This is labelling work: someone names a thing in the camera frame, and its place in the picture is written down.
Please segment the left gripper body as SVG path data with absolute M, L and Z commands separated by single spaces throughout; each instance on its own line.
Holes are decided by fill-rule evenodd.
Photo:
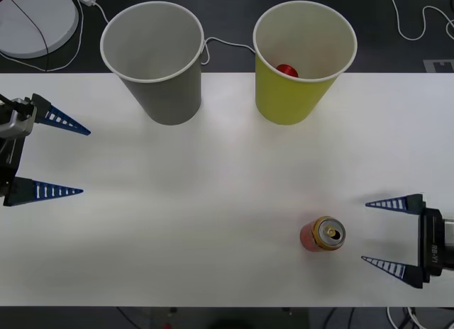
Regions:
M 24 138 L 1 139 L 1 197 L 5 197 L 11 190 L 20 165 L 23 146 Z

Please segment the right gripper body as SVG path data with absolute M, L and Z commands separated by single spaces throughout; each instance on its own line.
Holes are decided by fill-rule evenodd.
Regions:
M 441 212 L 425 208 L 419 216 L 419 265 L 423 270 L 423 282 L 432 276 L 439 277 L 443 270 L 444 221 Z

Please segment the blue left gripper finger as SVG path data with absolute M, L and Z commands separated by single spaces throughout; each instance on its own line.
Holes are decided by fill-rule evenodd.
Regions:
M 73 133 L 90 135 L 91 131 L 78 123 L 75 119 L 53 106 L 47 99 L 38 94 L 33 94 L 31 103 L 36 107 L 35 122 L 54 128 L 68 130 Z
M 83 189 L 16 177 L 6 188 L 3 205 L 20 206 L 27 203 L 75 196 L 83 192 Z

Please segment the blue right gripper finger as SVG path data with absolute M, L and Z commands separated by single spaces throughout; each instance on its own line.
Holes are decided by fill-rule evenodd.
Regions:
M 379 208 L 402 213 L 422 213 L 426 207 L 422 194 L 410 194 L 390 199 L 372 201 L 365 204 L 369 208 Z
M 423 288 L 424 275 L 421 267 L 368 256 L 362 256 L 361 259 L 415 289 Z

